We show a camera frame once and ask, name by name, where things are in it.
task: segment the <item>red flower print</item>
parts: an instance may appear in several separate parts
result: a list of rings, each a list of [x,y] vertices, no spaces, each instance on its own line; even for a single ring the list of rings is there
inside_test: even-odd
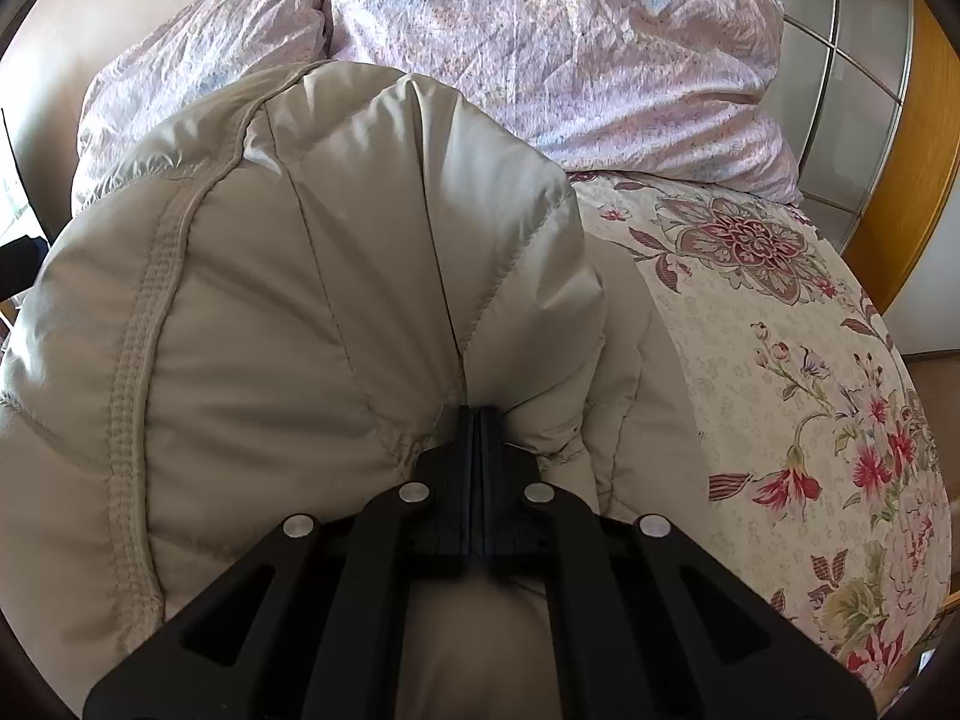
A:
[[[799,229],[723,197],[709,205],[680,199],[664,199],[661,204],[688,225],[677,236],[678,255],[733,269],[763,293],[791,306],[805,295],[836,294],[816,248]]]
[[[618,211],[616,208],[611,208],[603,211],[600,217],[608,221],[626,221],[628,218],[630,218],[630,214],[626,214],[623,211]]]
[[[799,467],[776,471],[752,482],[750,498],[752,502],[768,507],[771,521],[776,523],[788,512],[803,520],[806,503],[817,500],[820,492],[820,483]]]
[[[887,610],[903,619],[910,632],[923,611],[939,608],[947,577],[934,556],[949,550],[950,507],[947,490],[935,471],[916,469],[904,487],[884,546],[887,563],[883,598]]]
[[[890,453],[894,456],[894,474],[899,479],[904,475],[904,468],[912,466],[917,456],[917,442],[906,432],[904,423],[898,421],[894,432],[887,434],[887,443],[890,445]]]
[[[833,282],[824,276],[816,276],[813,279],[813,286],[823,293],[824,298],[833,298],[837,294],[837,288],[834,287]]]
[[[884,635],[887,620],[880,620],[877,627],[863,643],[863,647],[853,650],[847,657],[848,671],[856,674],[867,685],[878,685],[884,675],[890,671],[904,654],[904,632],[900,631],[891,640]]]
[[[870,416],[881,425],[887,421],[887,399],[878,395],[870,397]]]
[[[792,205],[784,205],[784,210],[792,217],[795,221],[798,221],[804,227],[813,227],[813,222],[810,221],[806,214],[803,211],[794,208]]]
[[[880,459],[875,445],[865,442],[857,444],[853,483],[861,489],[863,503],[871,512],[882,508],[883,488],[893,476],[893,472]]]

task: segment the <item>wall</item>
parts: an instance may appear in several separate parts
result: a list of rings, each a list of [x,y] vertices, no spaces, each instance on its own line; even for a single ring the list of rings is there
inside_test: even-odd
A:
[[[0,58],[0,107],[48,231],[70,218],[80,105],[93,76],[191,1],[37,0]]]
[[[960,181],[883,321],[901,354],[960,349]]]
[[[953,521],[953,571],[960,571],[960,357],[911,362],[907,369],[940,453]]]

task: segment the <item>metal screw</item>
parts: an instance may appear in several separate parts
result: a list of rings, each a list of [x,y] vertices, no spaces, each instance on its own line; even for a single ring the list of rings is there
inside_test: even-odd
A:
[[[307,514],[294,514],[283,523],[283,533],[290,538],[303,538],[313,533],[313,517]]]
[[[640,519],[640,531],[650,538],[663,538],[670,533],[670,520],[659,514],[647,514]]]
[[[422,482],[407,482],[400,488],[400,500],[404,503],[419,503],[430,497],[430,488]]]
[[[534,482],[523,490],[523,495],[530,503],[550,503],[555,495],[553,488],[544,482]]]

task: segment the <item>wooden frame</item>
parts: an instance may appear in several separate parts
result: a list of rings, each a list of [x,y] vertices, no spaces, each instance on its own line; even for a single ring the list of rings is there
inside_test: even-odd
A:
[[[960,349],[937,349],[933,352],[917,352],[916,354],[901,354],[904,362],[927,362],[928,360],[946,360],[949,357],[960,357]]]
[[[920,259],[960,164],[960,58],[923,0],[914,0],[913,35],[890,156],[844,252],[881,313]]]
[[[13,322],[16,322],[16,306],[13,305],[13,300],[4,300],[0,303],[0,320],[3,320],[4,327],[7,330],[13,330]]]

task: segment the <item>quilted fabric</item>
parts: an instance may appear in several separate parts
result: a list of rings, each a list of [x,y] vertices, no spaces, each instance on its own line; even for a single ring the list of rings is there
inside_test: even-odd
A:
[[[0,367],[0,605],[74,709],[285,517],[400,483],[462,404],[498,407],[596,511],[704,537],[683,373],[630,255],[584,237],[563,172],[454,90],[347,62],[264,71],[103,186]],[[431,670],[429,607],[411,701],[530,716],[486,666],[469,685]],[[523,683],[522,659],[503,665]]]

